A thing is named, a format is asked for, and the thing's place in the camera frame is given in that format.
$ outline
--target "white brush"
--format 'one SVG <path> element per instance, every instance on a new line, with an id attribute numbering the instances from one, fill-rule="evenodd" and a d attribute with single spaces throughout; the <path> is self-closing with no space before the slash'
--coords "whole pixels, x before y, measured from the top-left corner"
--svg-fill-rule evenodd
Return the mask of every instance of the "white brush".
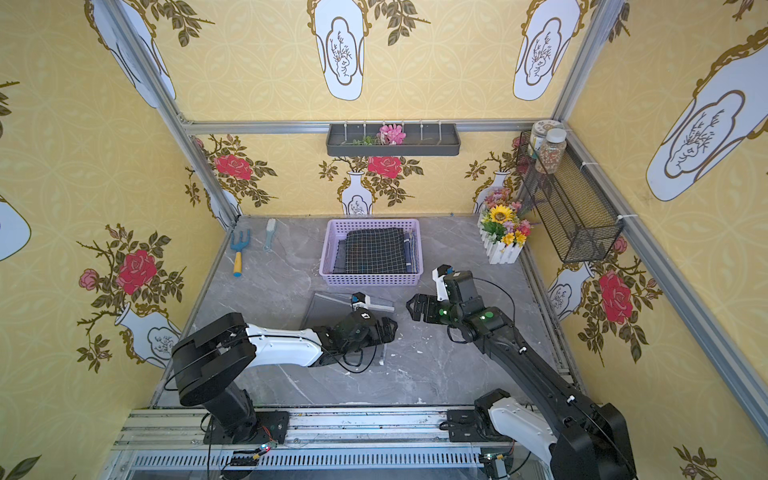
<path id="1" fill-rule="evenodd" d="M 277 230 L 277 220 L 270 218 L 270 221 L 266 222 L 266 243 L 264 244 L 264 251 L 269 252 L 272 250 L 272 237 Z"/>

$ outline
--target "jar lid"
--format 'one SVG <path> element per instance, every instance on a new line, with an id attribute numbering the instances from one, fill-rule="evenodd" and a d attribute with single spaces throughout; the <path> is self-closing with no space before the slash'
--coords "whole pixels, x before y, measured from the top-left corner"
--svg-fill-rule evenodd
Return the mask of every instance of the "jar lid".
<path id="1" fill-rule="evenodd" d="M 544 137 L 552 128 L 563 128 L 563 124 L 557 120 L 539 120 L 533 124 L 532 130 L 534 134 Z"/>
<path id="2" fill-rule="evenodd" d="M 566 132 L 562 128 L 552 128 L 547 132 L 547 141 L 551 144 L 559 144 L 565 141 Z"/>

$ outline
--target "yellow wallpaper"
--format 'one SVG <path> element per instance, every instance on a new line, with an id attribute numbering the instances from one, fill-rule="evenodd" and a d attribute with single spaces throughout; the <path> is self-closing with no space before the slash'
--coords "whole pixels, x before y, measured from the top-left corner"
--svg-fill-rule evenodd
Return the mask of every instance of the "yellow wallpaper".
<path id="1" fill-rule="evenodd" d="M 147 405 L 160 378 L 162 370 L 140 347 L 141 326 L 163 321 L 165 333 L 183 327 L 223 234 L 204 205 L 188 207 L 186 161 L 98 44 L 82 0 L 1 1 L 0 58 L 0 84 L 19 82 L 0 88 L 0 106 L 10 111 L 0 109 L 0 246 L 5 250 L 17 240 L 14 232 L 24 233 L 8 229 L 11 214 L 3 205 L 31 228 L 28 243 L 0 260 L 0 465 L 9 472 L 42 455 L 25 478 L 89 480 L 128 412 Z M 140 244 L 131 248 L 134 241 L 152 243 L 153 266 L 136 253 Z M 77 242 L 112 253 L 96 257 Z M 130 252 L 135 268 L 111 271 L 107 258 L 118 251 Z M 152 268 L 160 285 L 152 291 L 162 294 L 169 276 L 184 267 L 183 283 L 174 284 L 173 296 L 163 295 L 166 302 L 154 302 L 154 294 L 142 299 L 146 285 L 136 301 L 118 303 L 120 313 L 124 302 L 137 310 L 123 316 L 112 301 L 100 300 L 107 290 L 135 291 Z M 78 321 L 101 311 L 108 313 L 95 322 L 89 343 L 90 323 Z M 134 358 L 121 332 L 136 336 Z M 153 336 L 153 346 L 167 338 Z M 99 360 L 98 373 L 88 354 Z M 137 364 L 139 355 L 147 361 Z"/>
<path id="2" fill-rule="evenodd" d="M 703 301 L 768 377 L 761 348 L 768 311 L 763 292 L 768 255 L 762 235 L 768 220 L 768 138 L 752 134 L 755 138 L 731 144 L 737 146 L 728 154 L 727 148 L 713 149 L 724 144 L 718 128 L 730 126 L 725 117 L 719 126 L 705 123 L 698 133 L 698 127 L 686 124 L 686 145 L 671 141 L 676 144 L 672 156 L 682 152 L 678 163 L 667 165 L 666 178 L 672 181 L 649 167 L 657 151 L 669 148 L 661 144 L 694 90 L 702 102 L 696 108 L 712 95 L 705 88 L 746 92 L 748 108 L 742 111 L 758 107 L 757 121 L 753 118 L 747 131 L 760 129 L 760 102 L 755 102 L 763 94 L 760 88 L 729 84 L 723 75 L 697 88 L 697 79 L 707 78 L 726 50 L 749 43 L 750 35 L 765 28 L 768 4 L 630 0 L 629 5 L 618 29 L 626 28 L 631 36 L 619 35 L 604 46 L 569 122 Z M 756 53 L 754 47 L 746 51 Z M 758 62 L 753 68 L 764 65 Z M 728 74 L 721 67 L 716 71 Z M 746 73 L 733 76 L 750 78 Z M 764 83 L 764 78 L 752 77 L 752 84 Z M 746 121 L 740 122 L 736 129 L 744 128 Z M 703 155 L 708 164 L 688 166 Z M 653 191 L 647 178 L 653 180 Z M 627 418 L 638 475 L 765 477 L 765 442 L 623 237 L 604 262 L 568 269 L 539 231 L 544 234 L 536 235 L 534 229 L 529 248 L 550 285 L 555 308 L 563 313 L 563 329 L 589 393 L 599 402 L 614 403 Z M 574 304 L 578 308 L 570 314 Z M 691 460 L 683 459 L 684 446 Z M 698 458 L 699 447 L 709 461 Z"/>
<path id="3" fill-rule="evenodd" d="M 749 43 L 747 38 L 756 32 L 762 32 L 759 45 L 766 44 L 768 3 L 755 2 L 737 21 L 732 15 L 739 14 L 739 7 L 696 0 L 633 4 L 628 22 L 631 38 L 621 37 L 605 46 L 570 123 L 741 351 L 768 380 L 768 135 L 741 141 L 712 170 L 698 174 L 695 184 L 668 202 L 659 201 L 646 181 L 651 159 L 691 102 L 697 80 L 707 78 L 711 65 L 726 50 Z M 762 70 L 749 74 L 722 70 L 719 73 L 729 77 L 719 75 L 707 88 L 722 90 L 715 97 L 730 89 L 745 91 L 752 98 L 743 112 L 764 118 L 768 114 L 766 53 L 768 48 L 756 54 L 763 56 L 757 67 Z M 756 85 L 752 90 L 745 85 L 748 78 Z M 763 122 L 752 121 L 746 131 L 755 126 L 758 131 Z M 718 137 L 713 139 L 715 144 L 718 141 Z"/>
<path id="4" fill-rule="evenodd" d="M 372 213 L 406 215 L 472 212 L 478 189 L 495 178 L 492 172 L 499 166 L 499 163 L 493 160 L 484 164 L 483 162 L 489 158 L 491 152 L 494 152 L 497 158 L 503 152 L 511 154 L 512 143 L 518 136 L 518 132 L 462 133 L 461 153 L 455 157 L 406 157 L 404 164 L 399 158 L 393 160 L 395 169 L 399 170 L 378 170 L 384 174 L 373 176 L 371 173 L 372 176 L 365 177 L 364 181 L 373 182 L 372 195 L 376 196 Z M 212 169 L 219 175 L 225 190 L 237 198 L 243 213 L 275 216 L 343 214 L 339 189 L 347 185 L 345 182 L 349 182 L 349 176 L 346 174 L 349 165 L 337 161 L 333 163 L 336 173 L 330 176 L 332 180 L 327 175 L 321 177 L 323 163 L 329 165 L 334 160 L 326 152 L 325 135 L 230 137 L 235 143 L 239 141 L 239 146 L 227 146 L 224 143 L 229 142 L 226 135 L 214 135 L 213 138 L 200 136 L 199 139 L 203 142 Z M 240 160 L 235 160 L 232 165 L 217 161 L 217 158 L 235 153 L 237 148 L 245 148 L 237 152 L 245 155 L 240 157 Z M 467 176 L 472 169 L 471 165 L 476 161 L 479 167 L 485 165 L 485 169 L 473 180 L 472 176 Z M 368 171 L 368 162 L 363 163 L 362 171 Z M 410 170 L 407 175 L 403 167 Z M 386 176 L 388 173 L 396 176 L 390 179 Z M 252 175 L 254 178 L 260 178 L 245 180 Z M 396 181 L 399 184 L 392 183 L 388 187 L 380 184 L 381 187 L 377 189 L 376 182 L 382 180 Z M 393 198 L 395 203 L 391 207 L 390 192 L 396 194 Z"/>
<path id="5" fill-rule="evenodd" d="M 521 89 L 520 98 L 513 92 L 518 53 L 524 44 L 521 26 L 531 25 L 531 42 L 533 30 L 544 29 L 543 20 L 533 16 L 535 8 L 528 21 L 529 7 L 558 12 L 564 19 L 563 31 L 569 27 L 573 31 L 579 17 L 583 25 L 591 18 L 588 0 L 357 0 L 371 5 L 366 5 L 370 27 L 364 28 L 353 0 L 310 0 L 316 30 L 323 28 L 321 17 L 334 12 L 352 12 L 345 17 L 350 18 L 352 31 L 356 30 L 352 16 L 357 12 L 355 21 L 367 30 L 364 55 L 358 55 L 365 75 L 362 94 L 357 85 L 358 90 L 350 94 L 356 100 L 345 101 L 335 98 L 326 85 L 331 74 L 326 69 L 324 75 L 321 68 L 317 41 L 307 26 L 311 19 L 307 2 L 190 0 L 196 15 L 172 13 L 180 19 L 180 28 L 174 30 L 167 18 L 155 20 L 151 13 L 155 4 L 163 2 L 132 1 L 148 4 L 148 21 L 156 27 L 157 46 L 178 104 L 195 121 L 549 117 L 585 30 L 578 31 L 560 56 L 571 34 L 552 31 L 551 26 L 545 29 L 551 36 L 539 49 L 545 53 L 537 58 L 545 64 L 542 70 L 553 62 L 557 70 L 541 97 L 521 100 L 523 87 L 515 87 Z M 397 14 L 380 14 L 376 19 L 376 10 L 388 3 L 398 12 L 417 13 L 407 15 L 410 20 Z M 195 23 L 182 24 L 181 19 L 187 18 Z M 393 22 L 400 26 L 388 28 Z M 394 45 L 388 45 L 392 32 L 400 28 L 408 36 L 400 35 Z M 180 46 L 180 31 L 185 47 Z M 352 63 L 359 62 L 353 58 Z M 528 82 L 543 86 L 539 80 L 537 75 Z M 355 81 L 350 82 L 353 88 Z M 346 94 L 337 92 L 340 97 Z"/>
<path id="6" fill-rule="evenodd" d="M 551 285 L 562 265 L 543 226 L 534 227 L 526 245 L 545 284 Z M 623 248 L 618 263 L 630 268 L 635 253 L 626 243 Z M 645 270 L 642 263 L 639 267 Z M 644 276 L 647 285 L 651 277 Z M 595 274 L 589 281 L 600 279 Z M 630 344 L 610 329 L 605 333 L 600 329 L 604 338 L 600 355 L 588 349 L 579 338 L 588 326 L 584 307 L 561 323 L 590 397 L 613 403 L 626 418 L 638 476 L 683 478 L 681 469 L 689 462 L 674 447 L 682 450 L 685 445 L 691 455 L 702 447 L 708 458 L 717 459 L 717 466 L 709 468 L 718 476 L 710 474 L 711 478 L 764 478 L 768 447 L 762 437 L 665 296 L 651 302 L 653 309 L 643 303 L 635 323 L 647 341 L 637 363 Z M 626 324 L 616 326 L 621 330 Z"/>

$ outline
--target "plastic jar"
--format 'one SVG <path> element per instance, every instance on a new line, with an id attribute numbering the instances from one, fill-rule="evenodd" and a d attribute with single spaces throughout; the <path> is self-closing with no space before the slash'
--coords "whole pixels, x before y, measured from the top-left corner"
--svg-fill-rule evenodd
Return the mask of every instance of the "plastic jar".
<path id="1" fill-rule="evenodd" d="M 541 144 L 547 139 L 547 132 L 552 128 L 563 128 L 563 124 L 557 120 L 539 120 L 533 124 L 531 136 L 528 139 L 528 155 L 536 158 L 535 152 L 538 153 Z"/>
<path id="2" fill-rule="evenodd" d="M 558 171 L 560 160 L 565 152 L 566 132 L 562 128 L 552 128 L 547 132 L 547 139 L 538 149 L 536 170 L 543 174 L 553 174 Z"/>

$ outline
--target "wall shelf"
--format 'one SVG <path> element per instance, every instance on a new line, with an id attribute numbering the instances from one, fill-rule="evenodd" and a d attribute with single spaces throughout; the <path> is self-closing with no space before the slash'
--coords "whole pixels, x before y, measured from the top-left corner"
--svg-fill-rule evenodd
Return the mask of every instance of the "wall shelf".
<path id="1" fill-rule="evenodd" d="M 523 177 L 525 202 L 536 208 L 563 263 L 603 260 L 624 221 L 591 174 L 581 169 L 568 145 L 553 174 L 536 170 L 528 155 L 530 132 L 523 132 L 517 169 Z"/>
<path id="2" fill-rule="evenodd" d="M 355 145 L 366 135 L 375 137 L 382 124 L 331 124 L 326 147 L 330 157 L 452 157 L 462 141 L 456 124 L 402 123 L 406 138 L 400 145 Z"/>

